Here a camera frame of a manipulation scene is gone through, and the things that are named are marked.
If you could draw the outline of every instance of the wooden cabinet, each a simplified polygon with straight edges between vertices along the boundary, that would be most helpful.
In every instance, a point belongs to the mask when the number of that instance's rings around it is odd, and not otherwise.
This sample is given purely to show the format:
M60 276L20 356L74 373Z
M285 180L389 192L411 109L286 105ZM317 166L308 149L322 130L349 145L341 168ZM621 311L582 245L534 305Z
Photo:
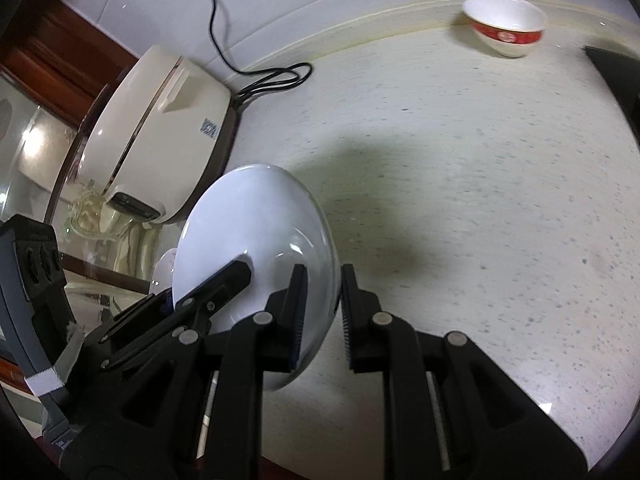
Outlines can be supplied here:
M0 39L0 70L75 128L102 87L136 61L59 0L23 0Z

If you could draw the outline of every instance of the electrical cable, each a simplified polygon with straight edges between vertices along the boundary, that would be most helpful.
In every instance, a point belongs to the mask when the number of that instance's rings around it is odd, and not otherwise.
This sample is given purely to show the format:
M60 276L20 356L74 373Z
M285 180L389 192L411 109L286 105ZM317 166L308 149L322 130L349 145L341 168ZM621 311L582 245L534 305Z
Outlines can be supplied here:
M220 58L222 59L222 61L233 72L239 75L248 75L248 76L263 75L264 76L263 78L258 79L258 81L254 81L253 83L250 83L249 85L245 86L244 88L242 88L240 91L236 93L236 97L234 100L234 108L241 107L241 105L244 104L247 100L261 93L282 92L285 90L291 90L296 86L302 85L302 83L309 78L309 76L314 70L314 67L311 65L311 63L307 63L307 62L295 63L291 66L282 67L282 68L281 67L261 68L258 70L240 70L238 67L234 66L225 57L225 54L222 52L222 49L218 44L218 40L216 40L216 36L213 32L213 20L216 17L217 10L218 10L218 0L211 0L211 16L209 18L209 39L211 40L211 43L213 43L213 46L216 48L216 51L218 51L218 54L220 55ZM307 69L306 73L301 74L300 72L298 72L296 69L299 69L299 68L306 68ZM275 77L285 75L285 74L291 75L292 77L289 77L286 79L273 80Z

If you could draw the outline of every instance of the white bowl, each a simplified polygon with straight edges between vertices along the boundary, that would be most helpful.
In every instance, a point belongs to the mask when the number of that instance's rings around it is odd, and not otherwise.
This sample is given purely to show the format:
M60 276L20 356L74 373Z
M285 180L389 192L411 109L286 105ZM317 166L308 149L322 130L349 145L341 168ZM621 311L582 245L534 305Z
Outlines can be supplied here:
M546 14L525 0L465 0L478 38L503 56L528 54L542 38Z
M340 262L326 219L305 187L282 168L238 168L198 200L175 255L174 305L234 259L249 264L251 283L211 316L211 333L264 310L272 292L287 288L295 264L304 264L308 272L300 360L290 374L265 373L265 389L274 390L316 355L340 292Z

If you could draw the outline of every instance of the white plate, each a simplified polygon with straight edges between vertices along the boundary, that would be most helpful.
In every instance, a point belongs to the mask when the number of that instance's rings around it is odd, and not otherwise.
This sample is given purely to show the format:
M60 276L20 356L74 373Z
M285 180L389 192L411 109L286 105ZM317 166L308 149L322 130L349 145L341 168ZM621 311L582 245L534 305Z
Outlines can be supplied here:
M340 292L340 262L326 219L305 187L282 168L237 168L198 200L178 242L174 304L234 259L249 264L251 283L211 317L211 333L264 310L272 292L287 288L294 264L308 272L300 360L291 374L265 373L265 389L274 390L316 355Z

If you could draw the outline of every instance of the countertop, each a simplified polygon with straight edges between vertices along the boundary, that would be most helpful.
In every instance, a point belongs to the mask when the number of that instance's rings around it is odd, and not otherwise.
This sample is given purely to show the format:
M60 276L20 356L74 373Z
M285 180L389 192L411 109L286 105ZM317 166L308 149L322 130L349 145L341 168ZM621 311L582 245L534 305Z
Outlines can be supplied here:
M505 59L454 27L335 52L247 108L227 168L291 171L361 288L418 330L467 333L590 465L640 390L640 154L592 39L552 26ZM382 478L382 407L338 313L309 368L265 394L263 453L311 480Z

